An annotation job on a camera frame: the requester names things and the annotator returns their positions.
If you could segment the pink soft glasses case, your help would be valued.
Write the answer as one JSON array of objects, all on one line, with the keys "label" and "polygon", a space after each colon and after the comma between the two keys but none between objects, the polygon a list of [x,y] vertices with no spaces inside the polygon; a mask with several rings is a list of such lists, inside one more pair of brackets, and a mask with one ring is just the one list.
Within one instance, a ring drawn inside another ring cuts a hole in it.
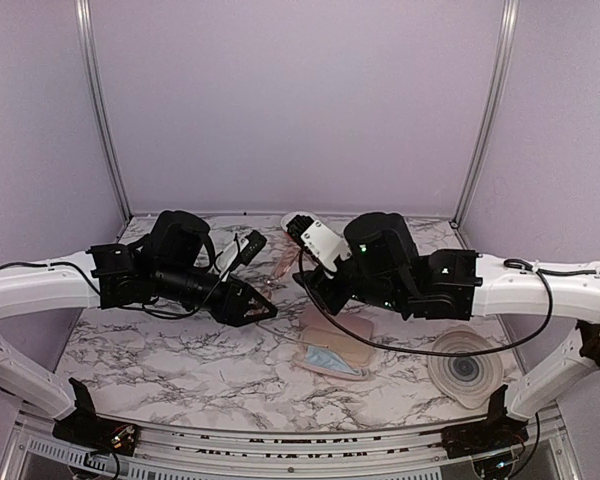
[{"label": "pink soft glasses case", "polygon": [[325,349],[329,349],[329,350],[337,353],[350,366],[364,371],[364,376],[362,378],[357,378],[357,379],[343,379],[343,378],[321,375],[318,373],[315,373],[315,374],[325,376],[325,377],[332,377],[332,378],[336,378],[336,379],[346,380],[346,381],[354,381],[354,382],[361,382],[361,381],[367,380],[371,376],[371,373],[369,371],[369,364],[371,362],[371,357],[373,355],[372,348],[364,343],[361,343],[361,342],[351,338],[350,336],[338,335],[338,334],[329,333],[329,332],[315,329],[315,328],[305,327],[302,330],[302,333],[300,336],[300,343],[301,343],[301,346],[299,347],[299,350],[292,357],[292,363],[299,368],[302,368],[302,367],[298,364],[298,361],[306,353],[307,347],[310,345],[313,345],[313,346],[317,346],[317,347],[323,347]]}]

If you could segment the pink hard glasses case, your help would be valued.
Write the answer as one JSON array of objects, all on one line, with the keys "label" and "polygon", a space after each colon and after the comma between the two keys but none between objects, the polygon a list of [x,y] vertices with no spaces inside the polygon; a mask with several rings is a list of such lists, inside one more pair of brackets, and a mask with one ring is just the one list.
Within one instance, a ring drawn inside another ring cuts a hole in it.
[{"label": "pink hard glasses case", "polygon": [[[373,335],[374,324],[370,320],[347,313],[333,315],[332,318],[348,331],[367,340],[370,340]],[[344,335],[344,332],[330,323],[314,305],[307,306],[300,314],[299,324],[301,327],[310,327],[329,333]]]}]

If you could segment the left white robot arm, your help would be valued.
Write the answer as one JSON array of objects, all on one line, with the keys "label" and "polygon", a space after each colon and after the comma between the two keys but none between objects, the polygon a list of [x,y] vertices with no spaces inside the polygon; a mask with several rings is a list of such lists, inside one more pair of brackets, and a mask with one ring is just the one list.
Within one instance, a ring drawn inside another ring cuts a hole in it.
[{"label": "left white robot arm", "polygon": [[[0,320],[72,308],[128,309],[162,320],[206,311],[231,327],[272,319],[276,307],[233,274],[265,244],[265,237],[253,230],[217,252],[205,220],[185,211],[163,211],[148,234],[129,244],[0,265]],[[100,417],[86,385],[41,367],[1,335],[0,389],[45,412],[57,438],[123,454],[133,449],[136,425]]]}]

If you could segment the pink transparent sunglasses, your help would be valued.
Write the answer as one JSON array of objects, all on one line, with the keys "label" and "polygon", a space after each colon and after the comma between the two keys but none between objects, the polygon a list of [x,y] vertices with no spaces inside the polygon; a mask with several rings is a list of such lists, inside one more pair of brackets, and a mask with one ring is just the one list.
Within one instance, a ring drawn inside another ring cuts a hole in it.
[{"label": "pink transparent sunglasses", "polygon": [[254,284],[257,291],[277,308],[277,314],[272,318],[274,320],[283,313],[284,301],[293,282],[291,277],[299,253],[300,249],[297,246],[274,249],[271,255],[256,263]]}]

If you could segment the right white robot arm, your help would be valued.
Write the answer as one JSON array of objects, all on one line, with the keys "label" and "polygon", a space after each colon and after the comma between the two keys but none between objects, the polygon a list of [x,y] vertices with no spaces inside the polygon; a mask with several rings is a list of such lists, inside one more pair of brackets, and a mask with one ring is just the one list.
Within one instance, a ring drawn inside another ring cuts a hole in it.
[{"label": "right white robot arm", "polygon": [[489,396],[484,419],[443,429],[449,458],[526,439],[528,422],[546,403],[600,370],[600,260],[530,263],[457,249],[422,255],[397,213],[362,214],[339,233],[307,212],[286,215],[281,226],[300,257],[316,264],[294,278],[328,321],[353,300],[404,319],[467,321],[503,314],[575,321],[549,356]]}]

